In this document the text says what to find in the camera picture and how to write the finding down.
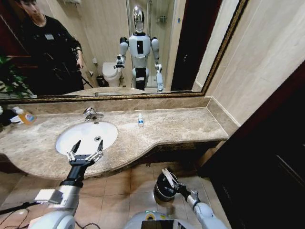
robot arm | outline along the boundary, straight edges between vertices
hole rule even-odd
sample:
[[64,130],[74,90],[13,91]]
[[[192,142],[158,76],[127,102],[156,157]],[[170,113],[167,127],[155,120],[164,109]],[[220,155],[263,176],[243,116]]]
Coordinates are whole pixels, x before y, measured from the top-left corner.
[[153,57],[155,61],[155,68],[157,69],[157,87],[158,91],[161,92],[163,91],[163,77],[161,74],[162,71],[162,65],[159,63],[159,41],[157,38],[153,37],[151,40],[151,45],[152,45],[152,52],[153,52]]
[[203,229],[226,229],[227,227],[224,223],[219,220],[213,210],[204,203],[201,203],[198,198],[198,191],[188,191],[186,189],[186,185],[183,183],[178,183],[175,180],[171,173],[168,172],[167,169],[162,170],[165,177],[167,178],[169,184],[174,188],[178,193],[181,193],[182,196],[185,198],[186,202],[190,205],[193,209],[197,219],[199,220]]
[[89,166],[92,166],[102,156],[103,140],[95,153],[88,155],[75,155],[81,141],[78,141],[67,158],[72,166],[67,178],[61,182],[59,190],[42,189],[35,198],[38,202],[49,202],[49,208],[55,211],[49,212],[35,222],[31,229],[52,228],[52,229],[74,229],[74,214],[79,203],[79,192],[82,188],[84,174]]
[[125,67],[125,60],[126,60],[126,53],[129,47],[129,42],[126,37],[120,38],[120,55],[117,56],[116,65],[114,68],[124,68]]

soap bottle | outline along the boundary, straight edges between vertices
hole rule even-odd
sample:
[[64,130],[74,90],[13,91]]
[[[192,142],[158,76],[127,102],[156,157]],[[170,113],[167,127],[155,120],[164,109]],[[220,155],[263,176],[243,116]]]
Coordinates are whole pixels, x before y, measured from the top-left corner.
[[19,118],[24,122],[26,125],[31,125],[35,122],[36,117],[33,116],[31,113],[22,110],[18,106],[14,107],[13,110],[15,110],[16,114],[18,114]]
[[139,116],[138,116],[138,125],[139,125],[139,127],[144,126],[143,115],[142,114],[139,114]]

mirror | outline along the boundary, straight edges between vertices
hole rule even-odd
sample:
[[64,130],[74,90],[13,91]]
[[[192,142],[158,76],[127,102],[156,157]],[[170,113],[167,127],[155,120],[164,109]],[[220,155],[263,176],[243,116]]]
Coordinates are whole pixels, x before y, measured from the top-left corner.
[[200,92],[222,2],[1,1],[0,99]]

name tag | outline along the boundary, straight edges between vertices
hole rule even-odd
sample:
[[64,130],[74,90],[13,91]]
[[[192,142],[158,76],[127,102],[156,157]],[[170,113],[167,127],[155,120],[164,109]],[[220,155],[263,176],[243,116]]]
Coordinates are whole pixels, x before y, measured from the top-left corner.
[[49,40],[54,40],[54,37],[52,34],[45,34],[44,35],[46,37],[46,39],[49,41]]

orange bottle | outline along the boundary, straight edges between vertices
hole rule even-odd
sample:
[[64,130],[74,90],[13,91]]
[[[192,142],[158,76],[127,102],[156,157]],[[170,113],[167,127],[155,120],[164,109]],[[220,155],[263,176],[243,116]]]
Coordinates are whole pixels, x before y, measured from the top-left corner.
[[24,122],[26,125],[31,125],[35,122],[36,117],[32,115],[30,112],[24,111],[18,106],[14,107],[13,110],[16,111],[19,118]]

